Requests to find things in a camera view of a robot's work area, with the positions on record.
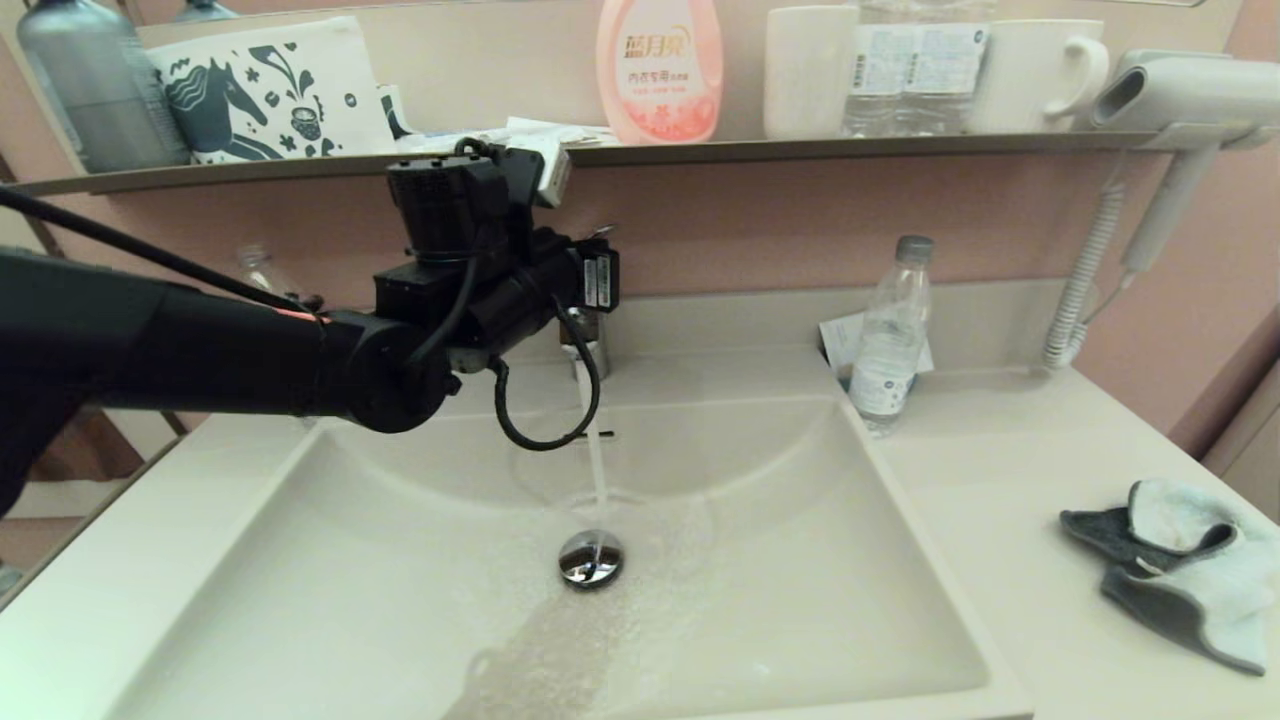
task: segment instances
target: robotic arm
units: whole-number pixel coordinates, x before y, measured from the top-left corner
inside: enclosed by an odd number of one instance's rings
[[[603,238],[571,242],[534,227],[545,169],[538,152],[475,141],[458,150],[388,169],[413,261],[374,277],[372,314],[310,313],[274,296],[253,297],[274,307],[251,305],[0,250],[0,515],[17,502],[31,464],[87,401],[338,416],[398,433],[426,421],[461,389],[454,373],[489,369],[498,375],[495,409],[508,437],[530,450],[567,445],[594,415],[594,401],[580,428],[536,442],[506,415],[502,355],[552,318],[566,320],[566,307],[613,310],[617,254]],[[0,188],[0,205],[86,232],[67,222],[83,218],[9,190]],[[192,274],[221,278],[200,270]],[[589,297],[588,275],[612,292]],[[221,279],[224,288],[250,290]],[[580,350],[589,361],[585,345]]]

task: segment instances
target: hair dryer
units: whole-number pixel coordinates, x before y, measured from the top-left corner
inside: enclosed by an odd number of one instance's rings
[[[1256,147],[1280,133],[1280,64],[1134,50],[1098,97],[1093,126],[1158,132],[1143,147],[1178,151],[1124,254],[1130,272],[1148,270],[1217,151]]]

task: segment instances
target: wall shelf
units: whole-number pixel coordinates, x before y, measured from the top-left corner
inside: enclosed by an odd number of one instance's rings
[[[1059,135],[974,135],[955,137],[899,137],[881,140],[813,140],[795,142],[746,141],[701,145],[654,145],[571,150],[576,168],[684,165],[707,163],[765,163],[855,158],[927,158],[946,155],[1009,155],[1041,152],[1101,152],[1137,150],[1152,133],[1080,132]],[[15,184],[28,195],[87,192],[111,195],[178,187],[242,182],[270,182],[381,176],[387,165],[426,155],[361,155],[311,158],[225,165],[189,165],[78,176]]]

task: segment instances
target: sink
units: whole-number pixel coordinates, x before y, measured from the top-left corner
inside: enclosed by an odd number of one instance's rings
[[[837,392],[599,427],[603,509],[585,442],[525,452],[488,414],[316,424],[108,716],[1029,716]],[[626,566],[573,592],[557,552],[594,525]]]

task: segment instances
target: horse illustration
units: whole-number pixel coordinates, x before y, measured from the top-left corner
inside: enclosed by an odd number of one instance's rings
[[[223,67],[212,58],[209,67],[196,65],[187,77],[165,86],[169,108],[187,143],[196,152],[223,151],[244,160],[279,160],[269,145],[232,129],[232,106],[247,113],[259,126],[266,115],[236,81],[230,63]]]

